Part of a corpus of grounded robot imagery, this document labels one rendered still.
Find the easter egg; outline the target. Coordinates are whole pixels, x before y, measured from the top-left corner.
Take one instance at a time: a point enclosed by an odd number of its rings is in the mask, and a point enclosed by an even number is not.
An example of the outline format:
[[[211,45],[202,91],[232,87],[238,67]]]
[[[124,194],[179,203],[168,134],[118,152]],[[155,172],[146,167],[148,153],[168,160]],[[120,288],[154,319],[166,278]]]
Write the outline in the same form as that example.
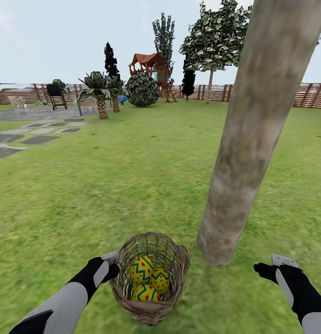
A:
[[[143,283],[138,285],[134,289],[134,294],[132,297],[133,301],[160,301],[160,295],[158,294],[156,289],[147,283]]]
[[[131,264],[129,271],[131,280],[138,286],[147,283],[153,273],[153,259],[149,256],[140,256]]]
[[[170,278],[166,269],[159,265],[154,266],[152,276],[147,284],[155,288],[158,294],[164,294],[170,286]]]

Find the wicker basket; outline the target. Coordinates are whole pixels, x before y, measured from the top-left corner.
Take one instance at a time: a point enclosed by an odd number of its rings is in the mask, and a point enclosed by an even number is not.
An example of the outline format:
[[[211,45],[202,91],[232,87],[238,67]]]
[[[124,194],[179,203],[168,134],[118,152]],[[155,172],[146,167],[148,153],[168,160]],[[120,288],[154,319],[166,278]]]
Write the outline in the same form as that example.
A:
[[[184,255],[182,253],[184,251]],[[171,308],[181,298],[190,256],[185,245],[176,245],[167,235],[152,231],[140,233],[126,240],[119,252],[119,258],[108,262],[120,267],[118,277],[109,280],[109,286],[123,311],[141,325],[153,326],[162,323]],[[140,256],[149,256],[154,266],[162,266],[170,278],[169,289],[160,295],[160,301],[133,301],[136,285],[131,280],[131,264]],[[185,257],[184,257],[185,256]]]

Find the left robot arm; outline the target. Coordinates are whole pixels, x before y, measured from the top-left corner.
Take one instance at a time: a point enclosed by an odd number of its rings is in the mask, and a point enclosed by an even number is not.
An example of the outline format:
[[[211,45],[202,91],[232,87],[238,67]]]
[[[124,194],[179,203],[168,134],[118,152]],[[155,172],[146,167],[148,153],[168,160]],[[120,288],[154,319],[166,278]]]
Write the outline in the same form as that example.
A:
[[[59,291],[27,314],[8,334],[73,334],[90,299],[101,283],[118,277],[120,267],[108,262],[119,258],[113,251],[92,258]]]

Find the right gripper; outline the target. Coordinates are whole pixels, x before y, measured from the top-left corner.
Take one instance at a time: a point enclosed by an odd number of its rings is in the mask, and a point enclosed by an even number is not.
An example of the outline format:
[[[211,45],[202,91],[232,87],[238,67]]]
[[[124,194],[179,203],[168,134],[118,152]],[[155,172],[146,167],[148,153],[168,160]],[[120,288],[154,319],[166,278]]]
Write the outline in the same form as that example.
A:
[[[277,281],[275,280],[274,276],[273,276],[273,272],[274,269],[277,268],[277,266],[269,266],[267,264],[263,264],[263,263],[258,263],[258,264],[254,264],[254,269],[256,272],[259,272],[260,277],[266,278],[271,280],[272,282],[277,283]]]

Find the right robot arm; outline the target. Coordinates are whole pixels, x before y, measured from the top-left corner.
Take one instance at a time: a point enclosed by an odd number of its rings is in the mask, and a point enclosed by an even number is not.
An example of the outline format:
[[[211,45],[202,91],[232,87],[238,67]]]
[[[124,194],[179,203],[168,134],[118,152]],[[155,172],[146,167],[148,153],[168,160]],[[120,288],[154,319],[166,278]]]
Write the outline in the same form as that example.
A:
[[[321,334],[320,294],[294,260],[272,254],[271,261],[271,266],[254,264],[255,271],[280,286],[305,334]]]

